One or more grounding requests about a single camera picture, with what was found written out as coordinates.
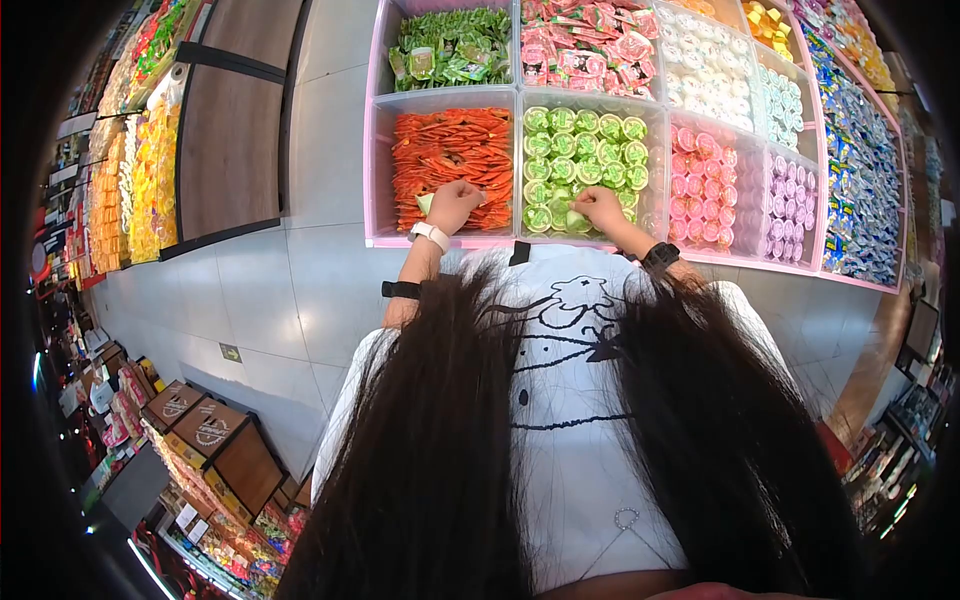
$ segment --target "woman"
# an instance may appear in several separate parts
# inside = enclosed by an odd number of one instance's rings
[[[385,284],[407,298],[354,355],[277,597],[855,596],[847,500],[739,288],[650,254],[602,187],[571,208],[637,260],[538,245],[438,276],[482,202],[443,186]],[[724,585],[670,595],[699,582]]]

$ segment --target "clear plastic bin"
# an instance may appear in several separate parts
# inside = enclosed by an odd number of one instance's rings
[[[394,191],[394,156],[396,144],[394,125],[400,114],[430,114],[448,108],[507,108],[514,112],[516,89],[511,85],[483,87],[448,87],[432,90],[429,94],[403,92],[375,98],[370,104],[367,139],[364,140],[365,204],[364,225],[368,246],[409,246],[406,232],[396,230],[396,201]],[[514,153],[514,197],[518,194],[516,180],[516,138],[512,137]],[[455,248],[487,248],[506,245],[514,237],[514,228],[480,231],[464,229],[451,238]]]
[[[517,36],[518,5],[515,0],[380,0],[377,8],[376,21],[373,26],[373,44],[370,55],[370,65],[367,67],[367,91],[369,96],[383,96],[394,93],[421,94],[435,93],[445,89],[480,89],[485,85],[464,85],[440,87],[410,92],[394,92],[394,70],[390,66],[388,51],[396,46],[400,34],[400,22],[411,16],[421,16],[427,12],[448,12],[458,9],[476,9],[488,7],[491,9],[506,9],[511,15],[511,44],[510,72],[513,81],[519,74],[519,60],[516,47],[519,44]]]
[[[804,120],[804,130],[797,133],[796,152],[816,162],[818,160],[817,125],[813,110],[814,99],[811,95],[810,77],[802,67],[790,62],[763,44],[755,41],[754,49],[758,68],[772,69],[800,88],[801,117]],[[759,72],[757,72],[757,78],[761,81],[763,79]],[[767,139],[780,145],[778,140],[771,138],[769,129],[769,117],[765,116],[763,131]]]
[[[721,146],[730,146],[737,153],[737,162],[734,169],[736,171],[736,183],[733,185],[737,191],[736,218],[731,226],[733,243],[726,252],[717,250],[716,244],[695,244],[688,240],[673,241],[673,243],[693,260],[697,260],[698,256],[703,256],[709,258],[708,262],[722,263],[724,262],[723,257],[730,256],[758,261],[764,215],[763,153],[765,144],[763,140],[751,133],[735,131],[726,123],[692,112],[671,110],[669,116],[670,125],[676,126],[678,129],[690,128],[695,133],[709,133]],[[669,181],[669,176],[672,175],[669,173],[669,160],[666,164],[668,166],[667,181]],[[669,202],[664,200],[662,222],[667,226],[669,221],[670,206]]]
[[[650,179],[647,186],[640,190],[640,198],[636,205],[636,222],[638,225],[643,223],[644,215],[648,217],[648,232],[658,239],[665,239],[666,229],[664,223],[659,218],[663,212],[663,206],[666,199],[667,181],[667,160],[666,148],[669,145],[670,131],[667,127],[666,110],[663,106],[655,103],[645,102],[639,99],[622,98],[618,96],[608,96],[606,94],[583,94],[580,92],[571,92],[564,89],[555,89],[549,87],[528,87],[520,92],[516,108],[516,139],[520,150],[517,155],[516,178],[521,180],[514,195],[514,219],[516,223],[517,236],[528,241],[559,241],[565,243],[574,243],[591,246],[608,246],[610,241],[602,234],[593,230],[588,235],[571,234],[560,231],[549,231],[546,233],[534,233],[523,225],[522,210],[525,206],[523,199],[523,163],[526,156],[523,153],[523,113],[530,107],[567,107],[573,110],[589,108],[595,110],[597,114],[612,113],[619,117],[635,116],[643,119],[647,124],[647,134],[643,138],[643,144],[649,151],[647,158],[647,171]]]
[[[654,5],[665,5],[671,9],[677,8],[680,11],[686,11],[698,17],[708,18],[712,21],[722,23],[727,27],[737,30],[741,34],[748,35],[746,19],[743,17],[743,9],[740,8],[738,0],[704,0],[707,4],[713,6],[715,14],[713,16],[704,16],[698,12],[686,8],[679,0],[656,0]]]
[[[814,178],[816,179],[817,185],[820,184],[820,169],[817,167],[817,163],[809,158],[798,155],[797,153],[791,152],[790,150],[783,148],[780,144],[771,144],[768,143],[765,149],[766,158],[764,158],[764,165],[772,164],[774,156],[783,156],[787,161],[793,161],[797,163],[798,166],[803,166],[803,168],[809,172],[813,173]],[[771,172],[764,168],[764,202],[766,203],[765,209],[770,209],[769,202],[773,197],[773,191],[771,190],[771,182],[773,178],[771,177]],[[768,233],[763,231],[763,234],[758,239],[757,246],[757,255],[766,262],[775,263],[783,267],[798,269],[801,271],[810,271],[816,272],[820,269],[820,263],[823,258],[823,240],[818,235],[820,229],[823,227],[824,219],[826,218],[826,207],[824,203],[821,202],[820,190],[817,189],[813,194],[813,218],[814,225],[813,229],[810,231],[804,230],[804,253],[801,256],[799,262],[790,262],[785,260],[778,260],[773,256],[765,255],[765,243],[764,240],[767,238]]]

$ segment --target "purple jelly cup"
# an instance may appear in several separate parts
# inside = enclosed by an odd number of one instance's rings
[[[786,212],[786,202],[783,196],[774,196],[774,216],[778,219],[782,218],[784,212]]]
[[[774,219],[774,222],[770,224],[770,234],[774,236],[775,240],[783,239],[783,220]]]

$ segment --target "green candy packet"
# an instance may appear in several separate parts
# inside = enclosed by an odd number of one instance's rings
[[[603,177],[603,169],[600,163],[588,159],[577,163],[577,179],[586,185],[595,185]]]
[[[553,215],[546,206],[527,206],[523,209],[523,225],[534,233],[543,233],[550,229]]]
[[[640,201],[640,195],[635,190],[623,187],[616,190],[616,198],[624,208],[633,208]]]
[[[603,166],[603,182],[607,187],[620,187],[627,179],[627,168],[619,160]]]
[[[605,114],[600,117],[600,134],[617,141],[623,134],[623,121],[615,114]]]
[[[623,161],[630,165],[644,165],[650,153],[643,142],[632,141],[623,145]]]
[[[574,139],[576,140],[577,145],[577,156],[584,158],[596,156],[597,146],[600,145],[596,135],[590,132],[580,132],[577,133],[577,136]]]
[[[647,124],[639,117],[626,117],[622,129],[624,136],[634,141],[643,139],[647,134]]]
[[[523,127],[528,132],[546,132],[550,129],[549,111],[544,107],[529,107],[523,113]]]
[[[523,163],[523,177],[527,180],[549,180],[551,173],[550,161],[546,158],[527,158]]]
[[[576,138],[566,132],[553,134],[550,144],[550,152],[553,156],[564,156],[570,158],[577,150]]]
[[[556,107],[550,111],[550,128],[557,133],[570,133],[577,115],[567,107]]]
[[[547,132],[537,132],[523,138],[523,152],[530,156],[547,156],[553,146],[553,140]]]
[[[580,133],[597,133],[600,131],[600,117],[589,108],[578,110],[573,129]]]
[[[628,168],[624,173],[624,177],[627,180],[627,184],[630,185],[630,189],[639,191],[647,186],[650,174],[647,172],[645,166],[638,164]]]
[[[546,205],[553,198],[553,186],[544,180],[527,181],[523,185],[523,200],[535,206]]]
[[[577,177],[576,165],[573,164],[573,160],[566,156],[554,158],[553,162],[550,163],[550,169],[552,171],[551,179],[555,181],[570,183]]]
[[[600,161],[600,164],[607,164],[608,162],[615,162],[620,159],[620,145],[616,142],[611,142],[609,139],[601,139],[600,143],[597,144],[597,160]]]

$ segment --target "watch strap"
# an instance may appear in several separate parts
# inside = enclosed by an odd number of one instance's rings
[[[384,281],[380,284],[380,296],[384,298],[420,299],[420,284],[411,281]]]

